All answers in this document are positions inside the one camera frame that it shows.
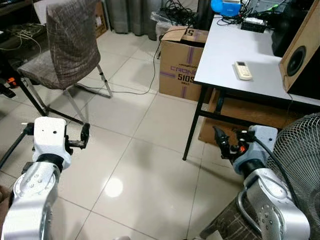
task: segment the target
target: chair frame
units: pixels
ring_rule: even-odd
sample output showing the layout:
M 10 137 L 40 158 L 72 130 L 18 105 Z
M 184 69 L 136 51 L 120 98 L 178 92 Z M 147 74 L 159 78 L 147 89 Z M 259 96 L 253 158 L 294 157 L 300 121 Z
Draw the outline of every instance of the chair frame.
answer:
M 78 83 L 78 82 L 75 83 L 73 86 L 78 87 L 78 88 L 80 88 L 80 89 L 82 89 L 82 90 L 85 90 L 85 91 L 87 91 L 87 92 L 90 92 L 90 93 L 93 93 L 93 94 L 97 94 L 97 95 L 100 95 L 100 96 L 102 96 L 102 97 L 105 97 L 105 98 L 110 99 L 110 98 L 113 97 L 113 93 L 112 93 L 112 91 L 111 91 L 111 89 L 110 89 L 110 87 L 109 87 L 108 81 L 107 81 L 107 79 L 106 79 L 106 77 L 105 77 L 105 75 L 104 75 L 104 73 L 103 73 L 100 65 L 98 64 L 96 67 L 97 67 L 97 69 L 98 69 L 98 71 L 99 71 L 99 75 L 101 76 L 101 80 L 103 81 L 103 83 L 104 83 L 104 85 L 105 85 L 105 87 L 106 87 L 109 95 L 108 95 L 108 94 L 105 94 L 105 93 L 103 93 L 103 92 L 100 92 L 100 89 L 102 89 L 102 88 L 100 88 L 100 89 L 93 89 L 93 88 L 91 88 L 91 87 L 89 87 L 89 86 L 85 86 L 85 85 L 83 85 L 83 84 L 81 84 L 81 83 Z M 74 110 L 76 111 L 76 114 L 80 117 L 81 120 L 76 119 L 76 118 L 74 118 L 74 117 L 71 117 L 71 116 L 69 116 L 69 115 L 67 115 L 67 114 L 64 114 L 64 113 L 62 113 L 62 112 L 60 112 L 60 111 L 57 111 L 57 110 L 52 109 L 51 107 L 47 106 L 47 105 L 42 101 L 42 99 L 41 99 L 41 97 L 39 96 L 37 90 L 36 90 L 35 87 L 32 85 L 30 79 L 27 78 L 27 77 L 25 77 L 25 81 L 26 81 L 26 83 L 27 83 L 27 86 L 30 88 L 31 92 L 33 93 L 33 95 L 35 96 L 35 98 L 37 99 L 37 101 L 39 102 L 39 104 L 43 107 L 43 110 L 44 110 L 46 116 L 49 114 L 49 112 L 51 112 L 51 113 L 60 115 L 60 116 L 62 116 L 63 118 L 66 118 L 66 119 L 69 119 L 69 120 L 71 120 L 71 121 L 74 121 L 74 122 L 76 122 L 76 123 L 78 123 L 78 124 L 84 125 L 85 123 L 88 123 L 88 120 L 87 120 L 87 119 L 85 118 L 85 116 L 81 113 L 80 108 L 77 106 L 75 100 L 74 100 L 73 97 L 71 96 L 71 94 L 70 94 L 70 92 L 69 92 L 68 89 L 64 89 L 63 92 L 64 92 L 65 95 L 68 97 L 69 102 L 71 103 L 72 107 L 73 107 Z

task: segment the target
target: curtain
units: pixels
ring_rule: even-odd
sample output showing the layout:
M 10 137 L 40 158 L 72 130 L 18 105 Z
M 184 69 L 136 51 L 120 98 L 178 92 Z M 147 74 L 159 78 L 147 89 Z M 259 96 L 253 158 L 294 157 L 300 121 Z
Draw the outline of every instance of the curtain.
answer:
M 150 19 L 151 12 L 157 11 L 167 0 L 105 0 L 111 27 L 118 34 L 133 32 L 148 35 L 156 40 L 156 22 Z M 209 30 L 214 17 L 211 0 L 180 0 L 185 8 L 198 13 L 197 29 Z
M 209 31 L 215 15 L 211 8 L 211 0 L 199 0 L 197 13 L 197 29 Z
M 106 0 L 110 24 L 118 34 L 133 32 L 148 35 L 156 40 L 156 22 L 150 19 L 152 11 L 157 11 L 162 0 Z

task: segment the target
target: white desk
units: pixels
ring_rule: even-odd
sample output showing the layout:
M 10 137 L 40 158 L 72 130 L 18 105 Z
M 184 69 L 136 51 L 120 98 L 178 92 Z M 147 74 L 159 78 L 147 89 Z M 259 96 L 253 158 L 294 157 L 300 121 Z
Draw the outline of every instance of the white desk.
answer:
M 276 104 L 285 103 L 286 106 L 291 102 L 290 95 L 286 93 L 283 87 L 283 80 L 279 70 L 281 58 L 273 55 L 271 33 L 267 31 L 258 33 L 241 30 L 240 25 L 219 26 L 217 25 L 219 19 L 213 19 L 194 78 L 195 83 L 201 84 L 202 87 L 183 160 L 187 159 L 199 116 L 243 126 L 256 124 L 221 115 L 220 111 L 224 102 L 224 93 L 222 92 L 232 91 L 254 95 L 268 101 L 276 101 Z M 234 67 L 235 61 L 247 63 L 252 74 L 252 80 L 244 81 L 239 79 Z M 221 90 L 215 112 L 201 110 L 208 87 Z M 294 103 L 320 111 L 320 100 L 294 94 L 291 94 L 291 96 Z

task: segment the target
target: tile floor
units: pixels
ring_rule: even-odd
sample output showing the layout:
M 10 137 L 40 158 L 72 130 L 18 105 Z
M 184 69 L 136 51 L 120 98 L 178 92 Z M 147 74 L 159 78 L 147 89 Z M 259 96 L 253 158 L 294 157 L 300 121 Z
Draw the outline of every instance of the tile floor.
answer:
M 155 41 L 107 32 L 97 42 L 100 65 L 114 91 L 148 90 Z M 157 73 L 159 65 L 156 60 Z M 82 83 L 103 86 L 96 70 Z M 220 158 L 219 150 L 198 140 L 203 119 L 188 160 L 182 161 L 196 102 L 160 94 L 158 86 L 156 74 L 144 95 L 115 93 L 106 99 L 71 89 L 91 123 L 90 140 L 86 149 L 74 150 L 71 167 L 61 175 L 52 225 L 55 240 L 112 240 L 121 235 L 132 240 L 191 240 L 241 189 L 241 177 Z M 52 108 L 76 115 L 60 91 L 36 89 Z M 0 96 L 0 157 L 23 129 L 21 123 L 39 117 L 20 89 L 16 94 L 13 99 Z M 68 124 L 71 139 L 78 139 L 80 131 L 79 124 Z M 28 137 L 1 169 L 2 185 L 13 185 L 32 159 L 31 149 Z

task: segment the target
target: blue object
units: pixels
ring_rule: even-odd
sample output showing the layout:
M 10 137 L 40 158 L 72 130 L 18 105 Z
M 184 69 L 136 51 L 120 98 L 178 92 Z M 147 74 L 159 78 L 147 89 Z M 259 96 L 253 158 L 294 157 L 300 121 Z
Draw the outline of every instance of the blue object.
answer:
M 211 0 L 211 8 L 216 13 L 220 13 L 223 10 L 222 0 Z
M 239 14 L 240 8 L 240 3 L 223 2 L 222 11 L 220 12 L 220 14 L 222 16 L 233 17 Z
M 223 0 L 211 0 L 211 8 L 222 16 L 233 17 L 239 14 L 241 4 L 223 2 Z

